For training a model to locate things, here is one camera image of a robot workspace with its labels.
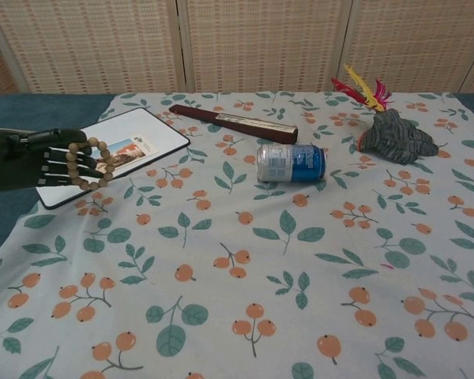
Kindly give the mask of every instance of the blue and white can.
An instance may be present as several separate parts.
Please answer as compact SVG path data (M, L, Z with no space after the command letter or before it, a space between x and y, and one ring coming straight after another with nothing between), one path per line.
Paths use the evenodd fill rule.
M312 144L264 144L257 152L261 182L315 182L325 169L325 150Z

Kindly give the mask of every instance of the yellow feather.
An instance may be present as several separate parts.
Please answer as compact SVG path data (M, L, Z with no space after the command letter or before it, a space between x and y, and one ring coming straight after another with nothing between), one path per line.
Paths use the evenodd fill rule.
M346 72L349 74L349 76L355 81L355 83L357 83L357 85L363 90L363 94L367 98L366 106L370 109L375 109L378 112L383 112L385 108L376 100L371 89L367 86L363 79L359 77L353 68L349 67L348 65L344 65L344 68L346 69Z

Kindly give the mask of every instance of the blue table surface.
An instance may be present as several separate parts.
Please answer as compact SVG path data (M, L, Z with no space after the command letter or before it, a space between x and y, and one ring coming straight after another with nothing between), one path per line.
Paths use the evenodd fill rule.
M46 130L82 129L98 121L114 95L0 96L0 128ZM474 94L456 94L474 113ZM35 189L0 193L0 246L14 228L17 218L33 207L39 197Z

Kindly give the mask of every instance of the floral tablecloth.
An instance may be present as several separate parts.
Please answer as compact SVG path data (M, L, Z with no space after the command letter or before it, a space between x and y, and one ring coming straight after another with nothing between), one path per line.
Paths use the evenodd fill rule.
M356 151L340 93L116 96L191 145L52 211L0 249L0 378L474 379L474 115L393 94L441 145L408 166ZM180 103L299 127L325 178L262 183L260 140Z

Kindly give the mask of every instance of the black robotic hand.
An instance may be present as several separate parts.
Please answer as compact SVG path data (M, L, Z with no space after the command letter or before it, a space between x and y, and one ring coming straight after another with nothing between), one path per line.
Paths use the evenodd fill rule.
M50 129L27 132L0 129L0 192L37 186L70 186L66 166L68 145L86 142L80 130ZM102 178L91 147L77 158L79 175Z

